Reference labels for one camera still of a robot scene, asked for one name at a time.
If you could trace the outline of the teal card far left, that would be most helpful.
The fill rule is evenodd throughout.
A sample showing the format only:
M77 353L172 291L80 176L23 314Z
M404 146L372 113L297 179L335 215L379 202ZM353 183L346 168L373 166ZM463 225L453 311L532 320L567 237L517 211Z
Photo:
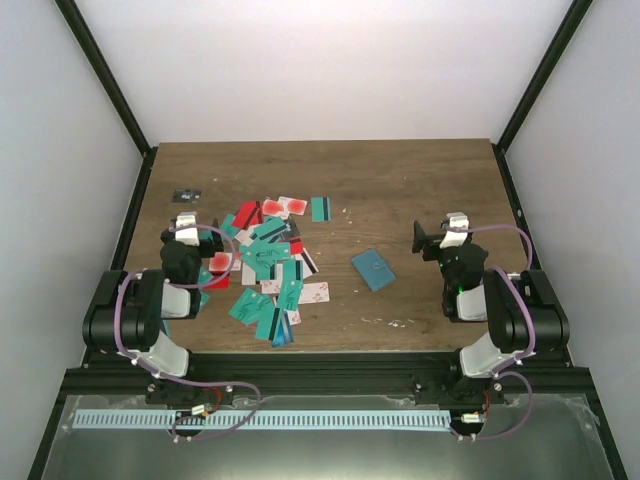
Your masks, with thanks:
M227 214L226 217L224 218L222 224L219 227L219 230L221 232L223 232L230 239L234 239L236 237L236 235L238 234L238 232L240 231L240 229L238 227L235 227L233 225L234 221L235 221L235 215L234 214Z

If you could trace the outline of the teal card with stripe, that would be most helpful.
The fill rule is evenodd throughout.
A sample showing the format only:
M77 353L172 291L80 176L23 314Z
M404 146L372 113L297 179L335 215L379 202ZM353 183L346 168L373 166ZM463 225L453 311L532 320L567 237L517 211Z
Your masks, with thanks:
M331 220L331 201L329 197L312 197L312 221L329 222Z

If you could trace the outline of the red card lower left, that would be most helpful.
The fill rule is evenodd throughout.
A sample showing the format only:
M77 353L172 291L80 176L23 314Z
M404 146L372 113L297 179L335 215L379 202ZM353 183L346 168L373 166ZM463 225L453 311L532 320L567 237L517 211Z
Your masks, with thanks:
M204 287L205 290L212 289L228 289L230 286L230 275L223 275L221 272L216 272L211 281Z

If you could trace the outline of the teal VIP card centre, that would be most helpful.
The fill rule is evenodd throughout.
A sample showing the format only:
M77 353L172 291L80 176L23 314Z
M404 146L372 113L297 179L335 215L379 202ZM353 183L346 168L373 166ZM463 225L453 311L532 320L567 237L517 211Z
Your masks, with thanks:
M250 245L241 245L240 252L242 260L255 268L267 268L278 261L291 258L289 244L282 242L253 242Z

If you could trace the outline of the small black card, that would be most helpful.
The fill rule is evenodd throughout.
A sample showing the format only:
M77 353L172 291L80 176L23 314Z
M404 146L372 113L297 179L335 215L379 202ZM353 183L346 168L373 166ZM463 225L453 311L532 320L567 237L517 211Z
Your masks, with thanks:
M176 189L172 194L173 203L197 203L202 196L199 189Z

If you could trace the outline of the teal striped card front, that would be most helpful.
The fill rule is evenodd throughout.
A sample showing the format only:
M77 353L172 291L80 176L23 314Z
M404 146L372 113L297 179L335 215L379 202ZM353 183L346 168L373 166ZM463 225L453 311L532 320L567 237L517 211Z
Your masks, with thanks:
M274 305L267 305L260 311L257 321L255 338L273 341L280 324L280 309Z

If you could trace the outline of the red card black stripe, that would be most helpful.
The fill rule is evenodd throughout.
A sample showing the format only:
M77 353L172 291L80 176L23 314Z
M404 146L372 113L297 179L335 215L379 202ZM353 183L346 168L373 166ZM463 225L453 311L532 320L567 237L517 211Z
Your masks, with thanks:
M241 206L232 221L232 226L240 230L248 230L250 227L260 225L263 222L262 203L260 201L251 201Z

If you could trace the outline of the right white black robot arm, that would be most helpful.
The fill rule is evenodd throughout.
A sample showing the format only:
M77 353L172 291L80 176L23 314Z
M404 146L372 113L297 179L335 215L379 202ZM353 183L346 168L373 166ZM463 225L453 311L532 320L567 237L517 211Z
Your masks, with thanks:
M496 378L536 354L564 349L570 327L546 273L533 267L533 244L524 230L507 224L473 228L461 212L448 214L441 230L429 235L414 222L412 251L425 262L438 264L447 318L487 324L484 335L460 350L460 368L444 378L447 396L465 403L479 392L479 378ZM486 265L489 252L473 242L473 235L493 230L512 230L521 236L524 270L508 273Z

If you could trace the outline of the light blue slotted rail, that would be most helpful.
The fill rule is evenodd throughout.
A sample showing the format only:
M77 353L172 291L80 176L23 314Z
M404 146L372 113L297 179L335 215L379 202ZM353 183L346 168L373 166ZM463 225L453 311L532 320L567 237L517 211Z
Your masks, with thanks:
M75 412L75 429L226 430L449 430L451 415L436 410L223 410L206 418L182 419L176 410L100 410Z

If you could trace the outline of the white card red blob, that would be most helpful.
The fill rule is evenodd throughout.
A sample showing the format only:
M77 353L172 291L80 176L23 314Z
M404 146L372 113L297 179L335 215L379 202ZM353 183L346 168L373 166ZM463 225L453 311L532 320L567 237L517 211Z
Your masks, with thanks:
M227 269L231 272L240 271L242 267L242 255L236 253L216 252L215 255L209 259L208 270L215 274L224 273Z

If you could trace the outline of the blue card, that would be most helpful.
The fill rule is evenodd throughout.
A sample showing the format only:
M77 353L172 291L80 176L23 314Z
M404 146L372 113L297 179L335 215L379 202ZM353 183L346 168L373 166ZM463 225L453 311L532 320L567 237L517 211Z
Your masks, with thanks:
M274 337L272 339L272 346L274 348L289 345L294 342L294 333L292 324L290 322L289 314L283 311L279 317L278 324Z

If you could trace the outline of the blue leather card holder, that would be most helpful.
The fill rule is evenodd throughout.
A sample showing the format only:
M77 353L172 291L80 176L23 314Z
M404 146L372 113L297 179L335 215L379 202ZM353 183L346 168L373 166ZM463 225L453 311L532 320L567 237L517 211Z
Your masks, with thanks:
M387 261L374 249L356 255L351 263L372 292L377 292L396 280Z

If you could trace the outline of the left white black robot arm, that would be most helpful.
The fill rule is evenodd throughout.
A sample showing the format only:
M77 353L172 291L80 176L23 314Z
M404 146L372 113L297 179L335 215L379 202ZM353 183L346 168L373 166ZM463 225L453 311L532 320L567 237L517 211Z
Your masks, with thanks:
M203 262L222 253L232 239L217 220L204 226L194 212L183 212L162 232L161 241L159 269L103 273L82 337L90 349L121 355L157 378L170 376L170 393L191 404L203 395L205 381L189 369L190 352L169 338L165 322L198 315L206 303L204 290L215 283Z

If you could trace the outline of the white card red circles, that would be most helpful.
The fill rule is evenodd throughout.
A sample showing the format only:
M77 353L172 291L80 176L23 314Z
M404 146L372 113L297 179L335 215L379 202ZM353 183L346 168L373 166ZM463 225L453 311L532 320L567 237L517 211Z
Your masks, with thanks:
M266 199L262 203L262 213L286 219L290 215L302 216L306 211L306 206L306 200L280 196L277 200Z

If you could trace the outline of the black aluminium frame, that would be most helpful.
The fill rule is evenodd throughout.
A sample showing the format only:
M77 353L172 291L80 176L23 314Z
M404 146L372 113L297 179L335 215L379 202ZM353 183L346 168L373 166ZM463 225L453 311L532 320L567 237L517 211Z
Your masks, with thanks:
M102 55L78 5L60 1L58 9L70 27L78 44L102 82L115 78ZM566 50L571 38L587 14L588 1L574 1L558 27L543 59L509 120L499 142L493 147L498 169L517 226L525 228L526 218L520 210L520 200L509 171L506 155L501 147L509 144L522 126L526 114L533 107L551 72ZM266 370L260 374L266 390L274 394L310 394L323 397L333 394L400 392L406 386L410 368L427 362L424 353L310 353L301 356L302 365L290 369L283 354L266 354ZM602 408L595 384L585 367L572 365L567 353L545 356L534 361L533 386L539 393L576 393L585 395L590 411L599 424L598 440L604 449L607 467L616 479L624 479L624 470L617 446ZM42 479L55 449L54 429L62 416L62 403L75 394L128 394L142 390L142 376L123 361L114 357L99 359L97 353L87 352L82 366L66 371L51 417L36 453L31 471L32 479Z

